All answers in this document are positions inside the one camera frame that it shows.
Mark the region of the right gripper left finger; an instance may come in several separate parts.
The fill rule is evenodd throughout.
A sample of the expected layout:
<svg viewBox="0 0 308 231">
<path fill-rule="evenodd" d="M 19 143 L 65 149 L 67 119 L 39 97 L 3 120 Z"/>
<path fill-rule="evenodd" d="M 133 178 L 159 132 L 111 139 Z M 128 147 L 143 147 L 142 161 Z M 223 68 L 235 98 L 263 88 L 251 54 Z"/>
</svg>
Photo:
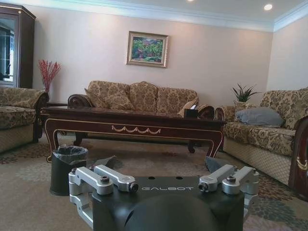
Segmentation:
<svg viewBox="0 0 308 231">
<path fill-rule="evenodd" d="M 139 188 L 133 176 L 123 175 L 105 165 L 74 168 L 68 179 L 70 202 L 76 205 L 79 216 L 88 224 L 93 223 L 88 193 L 110 195 L 114 186 L 121 192 L 135 193 Z"/>
</svg>

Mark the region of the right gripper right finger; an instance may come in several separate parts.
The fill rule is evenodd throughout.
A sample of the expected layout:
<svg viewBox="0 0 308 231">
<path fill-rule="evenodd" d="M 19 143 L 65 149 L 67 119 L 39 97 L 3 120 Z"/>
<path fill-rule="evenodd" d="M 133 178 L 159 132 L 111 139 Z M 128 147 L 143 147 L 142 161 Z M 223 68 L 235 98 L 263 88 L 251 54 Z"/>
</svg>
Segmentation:
<svg viewBox="0 0 308 231">
<path fill-rule="evenodd" d="M 248 210 L 258 197 L 259 173 L 253 167 L 238 169 L 227 162 L 207 157 L 205 162 L 210 174 L 199 178 L 198 188 L 202 192 L 214 192 L 218 186 L 228 195 L 244 193 L 244 209 Z"/>
</svg>

